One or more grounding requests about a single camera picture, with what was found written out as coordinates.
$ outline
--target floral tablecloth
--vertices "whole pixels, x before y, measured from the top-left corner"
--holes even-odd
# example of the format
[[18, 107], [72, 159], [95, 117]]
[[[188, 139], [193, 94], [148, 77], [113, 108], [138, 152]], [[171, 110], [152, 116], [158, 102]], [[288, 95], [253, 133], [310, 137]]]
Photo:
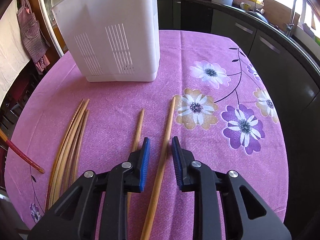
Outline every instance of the floral tablecloth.
[[[281, 126], [258, 73], [229, 38], [160, 31], [154, 82], [89, 83], [70, 53], [43, 78], [24, 108], [12, 141], [42, 166], [40, 174], [11, 150], [5, 168], [9, 197], [29, 228], [43, 216], [52, 164], [82, 98], [90, 98], [79, 175], [101, 173], [127, 160], [141, 108], [141, 143], [151, 141], [145, 191], [133, 194], [129, 239], [139, 239], [156, 174], [170, 101], [176, 97], [172, 136], [215, 171], [238, 171], [283, 220], [288, 165]], [[168, 155], [151, 239], [192, 239], [193, 193], [176, 185]]]

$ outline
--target ventilation slot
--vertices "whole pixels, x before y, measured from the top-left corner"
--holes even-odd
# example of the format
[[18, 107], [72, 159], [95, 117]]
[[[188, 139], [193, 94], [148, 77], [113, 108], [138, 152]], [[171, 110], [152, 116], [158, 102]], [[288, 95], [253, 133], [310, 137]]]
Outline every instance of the ventilation slot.
[[108, 26], [106, 32], [119, 72], [133, 74], [134, 69], [123, 24]]
[[92, 75], [102, 75], [100, 64], [92, 49], [87, 33], [75, 36], [78, 48]]

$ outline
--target dark cabinet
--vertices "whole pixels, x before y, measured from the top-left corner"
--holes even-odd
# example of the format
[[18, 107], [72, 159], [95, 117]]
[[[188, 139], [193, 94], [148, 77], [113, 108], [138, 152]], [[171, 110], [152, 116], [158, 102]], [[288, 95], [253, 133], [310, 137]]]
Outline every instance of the dark cabinet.
[[180, 30], [181, 23], [181, 1], [172, 0], [172, 10], [173, 10], [173, 29]]
[[259, 30], [248, 57], [286, 127], [314, 99], [318, 86], [293, 55]]
[[297, 116], [291, 125], [283, 129], [289, 166], [289, 197], [284, 224], [292, 239], [309, 223], [320, 209], [317, 176], [306, 174], [319, 168], [320, 95]]
[[181, 0], [180, 29], [210, 33], [213, 9], [203, 4]]
[[211, 33], [232, 39], [248, 55], [257, 29], [226, 13], [213, 10]]
[[159, 30], [173, 29], [172, 0], [158, 0]]

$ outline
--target white flower print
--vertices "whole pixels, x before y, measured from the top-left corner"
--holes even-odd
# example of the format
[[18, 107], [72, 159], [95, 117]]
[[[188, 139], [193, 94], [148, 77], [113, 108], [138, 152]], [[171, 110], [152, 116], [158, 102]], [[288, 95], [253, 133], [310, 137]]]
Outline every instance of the white flower print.
[[217, 111], [218, 106], [211, 96], [203, 95], [198, 89], [186, 88], [183, 96], [175, 95], [175, 98], [175, 110], [178, 111], [176, 121], [184, 124], [187, 129], [192, 130], [199, 124], [208, 130], [210, 125], [217, 123], [218, 119], [213, 112]]
[[226, 75], [226, 70], [217, 63], [209, 63], [205, 60], [194, 62], [195, 66], [191, 67], [192, 76], [200, 78], [202, 82], [218, 89], [220, 85], [229, 86], [231, 79]]
[[259, 140], [261, 138], [261, 134], [258, 130], [253, 128], [255, 125], [258, 124], [258, 119], [253, 120], [255, 117], [254, 115], [251, 115], [248, 119], [244, 116], [244, 113], [240, 109], [235, 109], [235, 115], [237, 117], [237, 121], [229, 121], [231, 125], [228, 129], [233, 131], [240, 131], [240, 144], [243, 144], [244, 147], [248, 147], [250, 142], [250, 135], [255, 139]]
[[266, 89], [261, 90], [257, 88], [257, 90], [253, 92], [253, 94], [258, 99], [258, 102], [256, 102], [256, 106], [260, 109], [261, 114], [264, 117], [267, 117], [268, 115], [271, 116], [273, 122], [277, 123], [279, 121], [278, 114], [268, 91]]

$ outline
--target white curtain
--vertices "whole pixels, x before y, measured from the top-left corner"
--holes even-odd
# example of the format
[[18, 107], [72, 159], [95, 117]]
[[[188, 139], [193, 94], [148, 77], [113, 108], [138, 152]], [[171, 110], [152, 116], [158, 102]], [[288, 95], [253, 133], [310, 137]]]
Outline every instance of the white curtain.
[[13, 0], [0, 20], [0, 104], [30, 60], [21, 42], [17, 11], [17, 0]]

